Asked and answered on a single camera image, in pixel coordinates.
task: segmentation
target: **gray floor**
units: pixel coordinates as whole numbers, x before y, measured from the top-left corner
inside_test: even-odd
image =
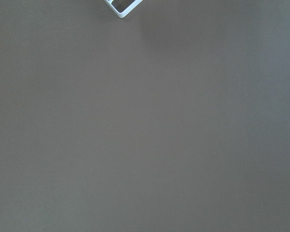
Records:
[[[290,232],[290,0],[0,0],[0,232]]]

